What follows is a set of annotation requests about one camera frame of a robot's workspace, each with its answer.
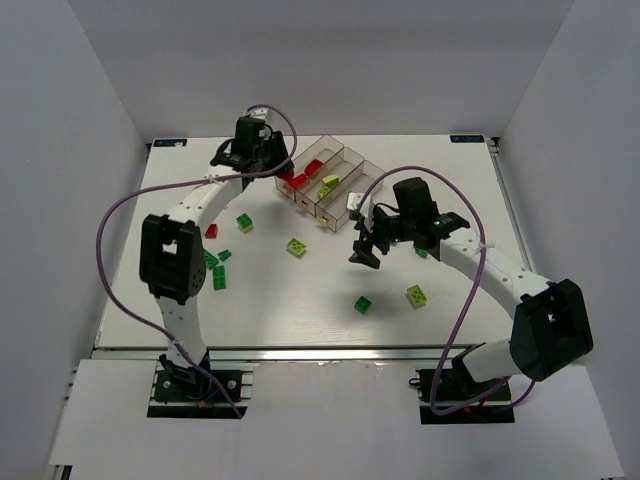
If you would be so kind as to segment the lime curved lego brick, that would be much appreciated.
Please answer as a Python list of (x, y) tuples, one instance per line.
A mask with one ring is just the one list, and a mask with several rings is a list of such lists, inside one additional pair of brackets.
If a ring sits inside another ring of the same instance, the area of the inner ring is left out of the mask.
[(328, 187), (329, 189), (335, 188), (340, 182), (340, 177), (338, 175), (332, 174), (327, 175), (322, 178), (322, 183), (324, 187)]

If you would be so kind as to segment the red L lego stack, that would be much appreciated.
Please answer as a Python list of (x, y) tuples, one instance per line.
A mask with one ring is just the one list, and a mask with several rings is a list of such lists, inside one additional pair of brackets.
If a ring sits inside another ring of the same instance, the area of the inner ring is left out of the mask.
[(296, 174), (294, 171), (283, 173), (279, 175), (278, 178), (283, 180), (285, 184), (293, 190), (298, 189), (308, 180), (308, 176), (305, 173)]

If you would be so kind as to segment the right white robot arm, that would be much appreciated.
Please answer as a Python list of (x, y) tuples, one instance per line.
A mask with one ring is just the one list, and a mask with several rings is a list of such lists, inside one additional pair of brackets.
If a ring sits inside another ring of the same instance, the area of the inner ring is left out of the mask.
[(359, 232), (350, 262), (377, 269), (377, 252), (388, 253), (394, 242), (410, 242), (477, 281), (513, 321), (509, 338), (457, 355), (453, 375), (471, 385), (513, 375), (540, 382), (593, 350), (576, 283), (553, 282), (508, 259), (482, 241), (463, 217), (440, 212), (424, 180), (410, 178), (393, 190), (397, 205), (389, 212), (361, 193), (349, 194), (347, 209)]

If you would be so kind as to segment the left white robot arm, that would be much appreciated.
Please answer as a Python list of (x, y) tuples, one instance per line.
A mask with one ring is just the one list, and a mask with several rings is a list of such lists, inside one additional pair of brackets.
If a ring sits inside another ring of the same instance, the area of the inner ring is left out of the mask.
[(202, 231), (259, 177), (289, 180), (294, 164), (281, 131), (253, 113), (238, 119), (234, 137), (219, 146), (204, 183), (162, 216), (142, 224), (139, 275), (169, 332), (160, 362), (169, 373), (193, 382), (209, 368), (196, 297), (206, 280)]

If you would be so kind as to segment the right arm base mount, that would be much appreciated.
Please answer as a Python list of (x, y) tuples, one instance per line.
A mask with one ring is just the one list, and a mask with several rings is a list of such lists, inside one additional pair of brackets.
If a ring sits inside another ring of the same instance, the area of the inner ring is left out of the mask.
[[(418, 394), (420, 422), (422, 425), (497, 425), (513, 424), (515, 415), (511, 403), (511, 390), (503, 382), (500, 388), (481, 401), (474, 402), (459, 411), (446, 416), (434, 414), (429, 406), (434, 369), (418, 369), (408, 380), (408, 386)], [(484, 393), (496, 380), (484, 382), (478, 386), (468, 388), (457, 383), (445, 368), (442, 371), (436, 390), (436, 407), (446, 409)]]

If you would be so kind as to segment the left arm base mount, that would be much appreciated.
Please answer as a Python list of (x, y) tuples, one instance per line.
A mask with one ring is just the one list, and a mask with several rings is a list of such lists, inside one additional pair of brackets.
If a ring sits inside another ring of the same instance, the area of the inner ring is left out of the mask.
[(156, 365), (147, 406), (155, 419), (241, 419), (251, 398), (253, 372), (223, 366), (215, 369), (204, 357), (201, 367), (217, 382), (192, 366), (174, 365), (162, 354)]

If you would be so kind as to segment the red curved lego brick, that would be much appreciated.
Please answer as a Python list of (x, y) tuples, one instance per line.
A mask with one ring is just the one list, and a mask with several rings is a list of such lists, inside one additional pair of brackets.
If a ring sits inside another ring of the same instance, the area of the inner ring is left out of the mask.
[(313, 175), (316, 174), (316, 172), (324, 165), (324, 162), (319, 160), (319, 159), (313, 159), (312, 161), (310, 161), (304, 170), (304, 173), (308, 176), (311, 177)]

